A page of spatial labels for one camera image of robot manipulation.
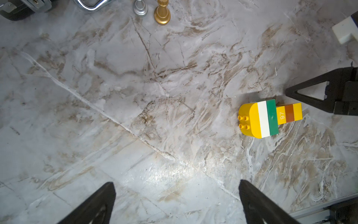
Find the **green lego brick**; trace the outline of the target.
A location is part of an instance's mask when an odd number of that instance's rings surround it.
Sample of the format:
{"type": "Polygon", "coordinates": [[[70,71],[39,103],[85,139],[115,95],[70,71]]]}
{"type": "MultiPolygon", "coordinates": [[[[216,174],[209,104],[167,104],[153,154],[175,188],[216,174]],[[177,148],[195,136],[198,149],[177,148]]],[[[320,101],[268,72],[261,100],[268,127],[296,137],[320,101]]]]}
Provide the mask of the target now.
{"type": "Polygon", "coordinates": [[[270,136],[273,136],[279,133],[275,99],[267,100],[266,105],[268,112],[269,133],[270,136]]]}

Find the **large yellow lego brick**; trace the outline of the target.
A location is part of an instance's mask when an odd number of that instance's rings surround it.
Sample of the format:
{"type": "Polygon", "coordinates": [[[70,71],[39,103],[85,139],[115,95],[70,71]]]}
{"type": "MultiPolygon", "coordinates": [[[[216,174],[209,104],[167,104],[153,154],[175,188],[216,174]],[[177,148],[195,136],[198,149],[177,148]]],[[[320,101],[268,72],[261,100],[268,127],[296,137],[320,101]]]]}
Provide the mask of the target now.
{"type": "Polygon", "coordinates": [[[257,103],[243,104],[238,112],[238,120],[239,128],[244,135],[262,138],[257,103]]]}

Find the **orange lego brick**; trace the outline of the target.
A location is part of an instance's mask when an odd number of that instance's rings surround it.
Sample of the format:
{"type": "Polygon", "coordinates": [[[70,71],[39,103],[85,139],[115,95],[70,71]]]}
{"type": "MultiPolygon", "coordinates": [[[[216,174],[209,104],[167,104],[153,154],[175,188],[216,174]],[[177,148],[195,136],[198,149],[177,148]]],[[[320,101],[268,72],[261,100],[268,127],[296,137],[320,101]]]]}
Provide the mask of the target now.
{"type": "Polygon", "coordinates": [[[285,106],[286,123],[295,121],[293,105],[285,106]]]}

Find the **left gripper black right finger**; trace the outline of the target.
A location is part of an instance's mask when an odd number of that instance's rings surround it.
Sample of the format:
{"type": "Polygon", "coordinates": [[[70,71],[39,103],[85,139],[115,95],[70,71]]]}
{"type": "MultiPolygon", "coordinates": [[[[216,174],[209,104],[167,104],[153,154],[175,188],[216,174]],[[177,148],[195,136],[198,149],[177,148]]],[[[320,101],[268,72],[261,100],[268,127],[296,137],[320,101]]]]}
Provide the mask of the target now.
{"type": "Polygon", "coordinates": [[[240,181],[239,195],[248,224],[298,223],[247,180],[240,181]]]}

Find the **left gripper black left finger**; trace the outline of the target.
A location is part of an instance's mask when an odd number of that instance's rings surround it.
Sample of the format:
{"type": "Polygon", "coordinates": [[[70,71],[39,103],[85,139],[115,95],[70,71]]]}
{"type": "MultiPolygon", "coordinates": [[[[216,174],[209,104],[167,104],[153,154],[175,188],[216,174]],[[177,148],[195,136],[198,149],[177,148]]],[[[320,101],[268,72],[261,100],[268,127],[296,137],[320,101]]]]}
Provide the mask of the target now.
{"type": "Polygon", "coordinates": [[[116,191],[113,182],[107,182],[74,209],[60,224],[108,224],[111,219],[116,191]]]}

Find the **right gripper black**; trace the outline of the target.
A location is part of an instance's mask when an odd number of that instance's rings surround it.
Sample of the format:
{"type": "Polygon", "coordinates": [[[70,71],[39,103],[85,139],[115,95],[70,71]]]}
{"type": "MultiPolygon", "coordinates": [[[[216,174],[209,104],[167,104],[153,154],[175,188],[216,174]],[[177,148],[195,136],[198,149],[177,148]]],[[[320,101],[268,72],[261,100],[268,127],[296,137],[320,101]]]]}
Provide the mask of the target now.
{"type": "Polygon", "coordinates": [[[285,95],[336,115],[358,115],[358,68],[339,68],[289,87],[285,95]]]}

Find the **white lego brick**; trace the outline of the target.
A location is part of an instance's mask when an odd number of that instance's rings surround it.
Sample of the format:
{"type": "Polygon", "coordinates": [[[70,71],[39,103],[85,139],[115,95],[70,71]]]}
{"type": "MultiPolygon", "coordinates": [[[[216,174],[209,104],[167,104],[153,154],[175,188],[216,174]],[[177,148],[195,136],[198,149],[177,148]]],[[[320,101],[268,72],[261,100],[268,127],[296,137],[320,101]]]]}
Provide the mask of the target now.
{"type": "Polygon", "coordinates": [[[257,106],[258,106],[261,138],[265,138],[270,136],[267,101],[258,102],[257,106]]]}

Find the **small yellow lego brick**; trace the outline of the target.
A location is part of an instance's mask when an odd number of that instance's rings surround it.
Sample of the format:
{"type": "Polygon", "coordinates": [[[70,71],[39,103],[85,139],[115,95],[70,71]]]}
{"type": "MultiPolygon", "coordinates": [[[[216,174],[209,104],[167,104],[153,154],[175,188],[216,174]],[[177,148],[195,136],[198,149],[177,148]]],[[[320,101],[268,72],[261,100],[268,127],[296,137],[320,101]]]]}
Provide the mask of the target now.
{"type": "Polygon", "coordinates": [[[278,125],[285,124],[286,123],[286,110],[285,106],[279,106],[276,108],[277,110],[277,121],[278,125]]]}
{"type": "Polygon", "coordinates": [[[293,104],[293,114],[294,114],[294,121],[302,120],[303,119],[303,110],[301,103],[293,104]]]}

